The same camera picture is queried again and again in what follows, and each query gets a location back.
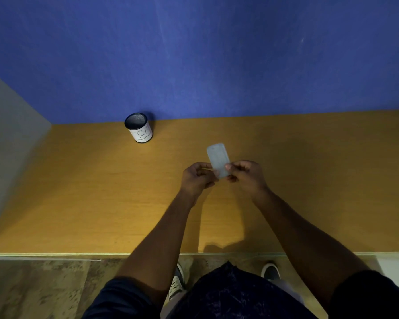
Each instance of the white rectangular object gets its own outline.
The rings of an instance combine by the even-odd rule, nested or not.
[[[230,163],[225,145],[218,143],[207,148],[208,158],[214,170],[219,171],[219,178],[229,176],[229,172],[225,169],[225,164]]]

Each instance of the wooden table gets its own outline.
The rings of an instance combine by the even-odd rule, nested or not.
[[[0,255],[129,253],[158,222],[184,168],[223,142],[355,252],[399,251],[399,111],[54,125],[0,218]],[[181,252],[281,252],[238,185],[206,190]]]

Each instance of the sneaker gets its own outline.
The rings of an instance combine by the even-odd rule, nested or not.
[[[276,280],[281,278],[278,267],[273,262],[268,262],[265,264],[260,276],[266,280]]]
[[[170,290],[168,290],[168,300],[171,300],[179,292],[186,290],[185,278],[183,276],[183,270],[179,263],[177,263],[176,269],[174,271],[173,281],[170,285]]]

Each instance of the blue wall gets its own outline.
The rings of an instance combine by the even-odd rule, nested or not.
[[[399,0],[0,0],[0,78],[52,123],[399,109]]]

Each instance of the pants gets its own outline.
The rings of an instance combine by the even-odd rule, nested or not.
[[[295,300],[300,302],[302,305],[304,305],[303,298],[301,295],[299,295],[297,292],[294,292],[294,290],[291,288],[291,286],[288,284],[287,281],[281,280],[281,279],[276,279],[276,280],[269,280],[273,284],[275,284],[277,287],[280,289],[284,290],[286,293],[291,295]],[[167,304],[162,307],[161,313],[160,313],[160,319],[165,319],[167,318],[168,314],[173,310],[173,308],[176,306],[176,304],[179,302],[179,300],[186,294],[186,291],[179,292],[176,294]]]

